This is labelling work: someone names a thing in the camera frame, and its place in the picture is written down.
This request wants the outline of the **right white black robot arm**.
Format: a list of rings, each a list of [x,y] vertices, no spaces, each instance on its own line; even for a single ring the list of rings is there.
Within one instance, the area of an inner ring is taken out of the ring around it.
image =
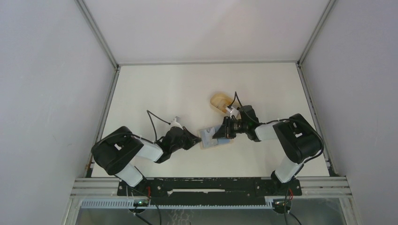
[[[285,153],[280,165],[271,173],[271,188],[277,195],[290,189],[290,181],[305,163],[319,157],[324,151],[324,142],[307,120],[299,113],[281,120],[261,123],[250,105],[239,108],[240,118],[228,115],[223,118],[214,139],[234,139],[237,134],[246,134],[249,140],[262,142],[277,139]]]

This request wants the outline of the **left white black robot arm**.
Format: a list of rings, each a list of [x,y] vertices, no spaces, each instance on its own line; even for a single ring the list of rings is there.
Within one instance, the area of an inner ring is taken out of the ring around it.
[[[126,126],[122,126],[93,145],[91,153],[96,164],[108,175],[124,181],[135,195],[142,195],[147,188],[141,172],[131,164],[134,157],[143,157],[155,163],[169,160],[177,150],[189,150],[201,142],[186,127],[171,129],[155,142],[140,138]]]

